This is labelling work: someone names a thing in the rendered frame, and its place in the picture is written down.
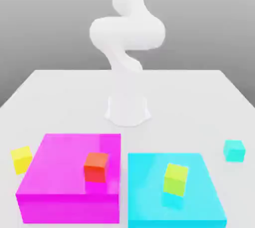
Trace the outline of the small red cube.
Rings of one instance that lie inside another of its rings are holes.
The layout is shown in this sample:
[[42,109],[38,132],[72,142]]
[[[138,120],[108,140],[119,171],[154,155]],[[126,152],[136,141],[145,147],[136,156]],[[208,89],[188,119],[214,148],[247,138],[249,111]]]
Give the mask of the small red cube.
[[102,152],[89,152],[84,164],[86,182],[105,183],[109,155]]

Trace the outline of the small lime green cube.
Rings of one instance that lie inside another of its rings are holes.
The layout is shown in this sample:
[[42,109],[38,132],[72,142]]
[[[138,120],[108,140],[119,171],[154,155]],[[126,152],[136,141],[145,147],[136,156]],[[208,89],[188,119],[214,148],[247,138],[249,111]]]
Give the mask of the small lime green cube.
[[188,176],[188,167],[169,163],[164,175],[163,191],[183,197]]

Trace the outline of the small turquoise cube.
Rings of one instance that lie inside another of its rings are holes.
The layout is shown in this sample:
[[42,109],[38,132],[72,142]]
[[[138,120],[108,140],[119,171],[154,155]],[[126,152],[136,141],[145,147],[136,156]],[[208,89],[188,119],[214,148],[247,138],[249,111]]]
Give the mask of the small turquoise cube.
[[243,162],[246,149],[241,140],[226,140],[223,153],[227,162]]

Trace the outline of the small yellow cube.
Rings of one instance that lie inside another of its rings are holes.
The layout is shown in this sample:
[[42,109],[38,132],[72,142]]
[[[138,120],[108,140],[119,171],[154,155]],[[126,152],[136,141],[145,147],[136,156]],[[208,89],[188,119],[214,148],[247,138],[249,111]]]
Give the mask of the small yellow cube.
[[32,161],[32,153],[30,147],[25,146],[12,150],[11,157],[13,160],[16,175],[25,173]]

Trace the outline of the large magenta box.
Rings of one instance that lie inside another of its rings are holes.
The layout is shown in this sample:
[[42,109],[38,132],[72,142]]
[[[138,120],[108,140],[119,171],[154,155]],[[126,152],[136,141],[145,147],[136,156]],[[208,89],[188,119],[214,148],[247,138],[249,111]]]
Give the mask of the large magenta box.
[[[105,183],[86,182],[89,152],[109,155]],[[120,134],[46,134],[16,192],[25,224],[117,224]]]

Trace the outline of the large cyan box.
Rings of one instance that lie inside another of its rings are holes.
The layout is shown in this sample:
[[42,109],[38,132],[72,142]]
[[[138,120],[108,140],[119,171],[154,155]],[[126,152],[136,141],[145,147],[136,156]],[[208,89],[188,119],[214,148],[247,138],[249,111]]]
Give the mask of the large cyan box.
[[[183,197],[163,191],[168,163],[188,167]],[[201,154],[128,154],[128,228],[226,228],[226,225],[226,214]]]

